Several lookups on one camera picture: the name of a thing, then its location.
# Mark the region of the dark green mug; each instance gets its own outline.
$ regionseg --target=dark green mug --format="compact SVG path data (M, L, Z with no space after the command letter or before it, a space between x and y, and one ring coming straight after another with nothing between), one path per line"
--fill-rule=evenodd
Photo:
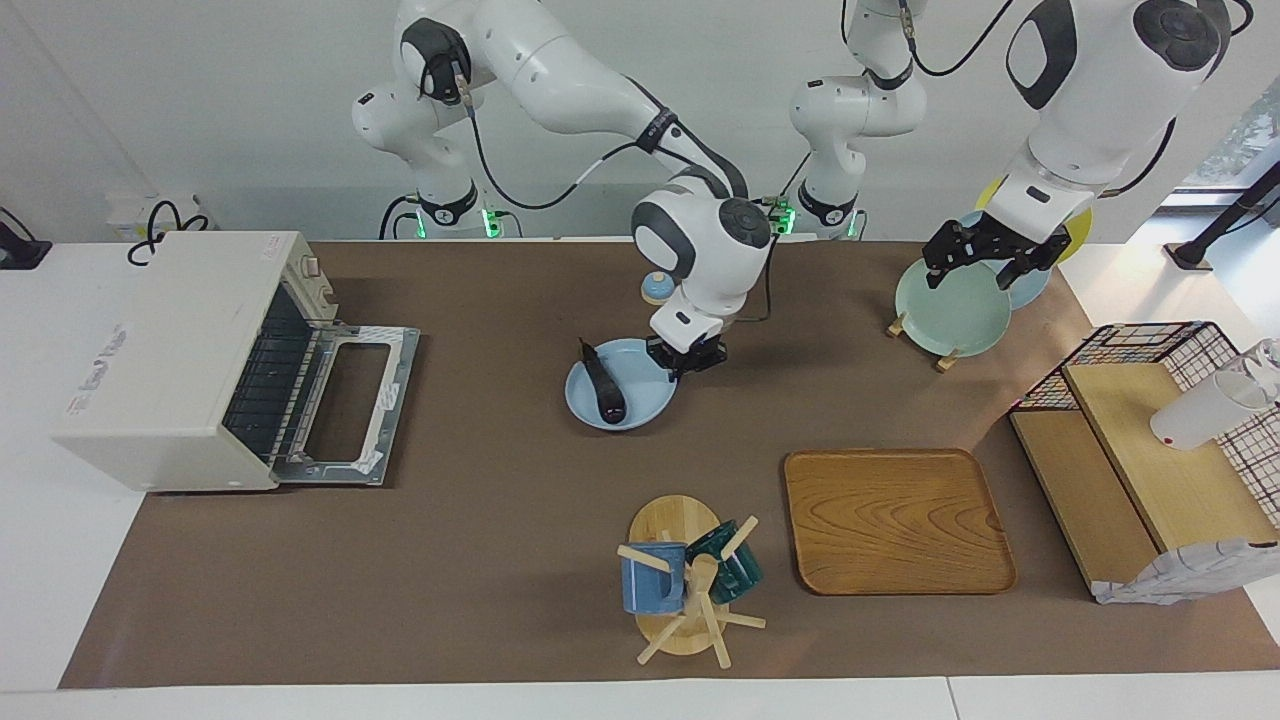
M694 541L685 551L685 561L692 562L699 555L710 555L719 561L716 582L712 583L712 602L724 605L742 597L760 584L764 573L755 561L751 548L744 542L728 560L721 560L719 553L737 534L737 520L726 520L718 528Z

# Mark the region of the wall outlet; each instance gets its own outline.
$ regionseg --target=wall outlet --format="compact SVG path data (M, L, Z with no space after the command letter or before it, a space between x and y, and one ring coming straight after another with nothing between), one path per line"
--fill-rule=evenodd
M161 196L138 195L108 195L106 201L110 211L106 215L106 224L111 228L122 242L141 242L147 238L147 219L156 202L164 200ZM169 197L178 206L178 214L183 220L189 220L196 215L209 217L209 213L200 208L195 195ZM215 227L212 218L209 219L210 229ZM156 233L178 229L173 213L161 209L156 215Z

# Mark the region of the toaster oven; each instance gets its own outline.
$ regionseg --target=toaster oven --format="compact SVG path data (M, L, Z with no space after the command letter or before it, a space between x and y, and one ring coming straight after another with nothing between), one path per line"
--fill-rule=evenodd
M419 331L337 320L296 232L170 232L61 411L55 442L143 492L381 484ZM358 456L307 452L339 350L388 346Z

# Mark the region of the white table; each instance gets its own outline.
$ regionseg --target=white table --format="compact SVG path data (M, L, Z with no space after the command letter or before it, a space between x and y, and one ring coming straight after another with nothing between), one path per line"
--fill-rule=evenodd
M1212 275L1169 273L1125 246L1064 265L1097 324L1217 320L1252 329ZM0 717L1276 717L1280 671L1225 675L678 680L539 685L56 688L142 496L47 439L141 272L119 245L59 246L0 274ZM1137 279L1148 278L1149 282ZM1272 632L1280 591L1251 588Z

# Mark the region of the brown tabletop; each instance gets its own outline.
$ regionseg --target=brown tabletop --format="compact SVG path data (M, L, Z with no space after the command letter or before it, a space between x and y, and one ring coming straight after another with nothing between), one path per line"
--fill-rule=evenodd
M1098 606L1002 415L1089 327L1061 277L946 375L888 340L918 245L781 246L773 318L726 337L622 436L572 418L576 338L646 334L627 245L320 245L348 323L425 337L383 488L150 496L64 688L1152 673L1280 667L1242 591ZM748 311L758 309L753 299ZM342 418L337 407L334 416ZM365 418L352 416L353 423ZM961 447L986 470L1020 575L993 597L817 597L795 578L781 462L844 447ZM755 514L767 630L659 655L621 607L614 546L649 500Z

